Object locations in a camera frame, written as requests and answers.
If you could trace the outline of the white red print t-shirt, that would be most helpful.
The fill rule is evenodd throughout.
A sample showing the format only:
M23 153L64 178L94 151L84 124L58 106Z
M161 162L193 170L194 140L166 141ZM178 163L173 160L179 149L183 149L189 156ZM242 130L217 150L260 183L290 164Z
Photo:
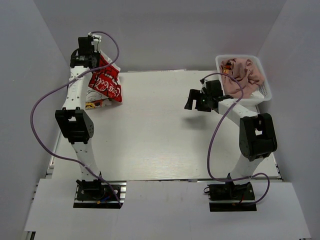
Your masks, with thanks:
M96 90L107 96L110 101L123 102L122 86L119 78L121 68L115 63L104 69L94 71L88 89Z

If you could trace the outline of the pink t-shirt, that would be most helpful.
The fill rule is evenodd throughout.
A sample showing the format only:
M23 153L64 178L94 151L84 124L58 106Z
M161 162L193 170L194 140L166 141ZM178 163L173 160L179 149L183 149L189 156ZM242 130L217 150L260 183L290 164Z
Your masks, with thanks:
M237 80L243 89L244 99L251 98L252 94L265 82L264 75L249 58L223 60L220 62L219 70ZM241 88L235 81L225 75L221 75L221 81L226 95L234 98L241 97Z

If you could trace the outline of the plain white t-shirt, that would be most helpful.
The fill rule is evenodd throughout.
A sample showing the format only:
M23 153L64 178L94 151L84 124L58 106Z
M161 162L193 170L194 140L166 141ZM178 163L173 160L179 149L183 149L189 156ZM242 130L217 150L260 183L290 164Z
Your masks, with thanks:
M264 95L259 91L256 90L250 94L250 99L264 99Z

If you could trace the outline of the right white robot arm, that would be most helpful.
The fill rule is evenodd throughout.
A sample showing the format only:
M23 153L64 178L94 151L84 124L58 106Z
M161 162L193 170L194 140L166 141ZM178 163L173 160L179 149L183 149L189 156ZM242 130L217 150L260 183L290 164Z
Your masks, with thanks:
M219 80L206 81L202 79L200 90L191 89L186 110L195 109L201 112L215 111L222 117L213 132L207 152L207 171L209 176L218 181L230 183L225 188L226 195L236 200L244 193L245 185L250 182L260 163L275 152L278 144L272 116L268 113L259 114L239 104L240 99L230 95L224 95ZM238 144L240 149L239 159L226 179L213 177L210 172L210 155L213 141L222 121L228 118L239 127Z

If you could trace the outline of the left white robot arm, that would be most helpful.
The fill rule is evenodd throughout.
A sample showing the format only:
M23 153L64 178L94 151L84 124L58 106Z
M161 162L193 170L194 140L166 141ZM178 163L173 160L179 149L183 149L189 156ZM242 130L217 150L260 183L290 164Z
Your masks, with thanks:
M100 64L99 43L101 36L90 34L78 38L78 49L70 57L70 79L66 100L61 110L55 111L55 119L62 135L71 144L80 162L81 178L77 182L93 182L101 176L92 148L94 123L86 113L86 97L92 73L82 73Z

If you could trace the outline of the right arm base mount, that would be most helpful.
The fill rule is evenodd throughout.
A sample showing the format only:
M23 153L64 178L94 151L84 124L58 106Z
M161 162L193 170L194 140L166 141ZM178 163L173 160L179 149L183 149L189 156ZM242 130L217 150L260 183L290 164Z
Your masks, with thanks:
M203 190L208 195L209 210L222 212L256 212L256 199L250 182L235 185L233 182L209 184Z

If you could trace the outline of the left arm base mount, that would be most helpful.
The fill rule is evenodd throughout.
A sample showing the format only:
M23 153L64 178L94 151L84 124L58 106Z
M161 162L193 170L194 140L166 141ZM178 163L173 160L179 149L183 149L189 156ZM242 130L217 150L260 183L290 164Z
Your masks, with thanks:
M77 180L73 202L75 209L120 209L125 199L124 183L111 184L100 180Z

